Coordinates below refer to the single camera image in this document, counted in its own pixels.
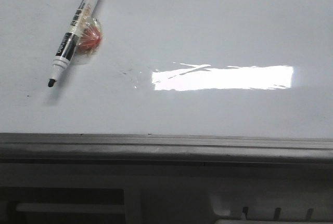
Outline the grey aluminium whiteboard frame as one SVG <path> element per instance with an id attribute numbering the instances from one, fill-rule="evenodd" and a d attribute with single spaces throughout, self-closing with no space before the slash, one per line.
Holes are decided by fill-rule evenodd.
<path id="1" fill-rule="evenodd" d="M 332 165 L 332 140 L 196 135 L 2 133 L 1 161 L 58 164 Z"/>

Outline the white whiteboard surface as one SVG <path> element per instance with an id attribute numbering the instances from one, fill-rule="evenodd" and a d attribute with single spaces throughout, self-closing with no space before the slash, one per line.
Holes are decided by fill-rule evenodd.
<path id="1" fill-rule="evenodd" d="M 80 2 L 1 0 L 1 132 L 332 137 L 332 0 L 99 0 L 50 88 Z"/>

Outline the white tray with slots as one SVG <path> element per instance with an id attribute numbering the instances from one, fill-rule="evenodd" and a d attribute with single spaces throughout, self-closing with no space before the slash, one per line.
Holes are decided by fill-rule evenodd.
<path id="1" fill-rule="evenodd" d="M 212 197 L 214 223 L 332 223 L 332 194 L 315 192 L 241 193 Z"/>

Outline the black white whiteboard marker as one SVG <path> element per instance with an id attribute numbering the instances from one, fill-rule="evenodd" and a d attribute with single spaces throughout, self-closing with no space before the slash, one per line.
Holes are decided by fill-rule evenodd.
<path id="1" fill-rule="evenodd" d="M 88 27 L 88 21 L 92 18 L 97 3 L 98 0 L 81 0 L 70 22 L 69 28 L 56 51 L 48 87 L 54 86 L 70 64 L 76 48 L 78 47 L 79 40 Z"/>

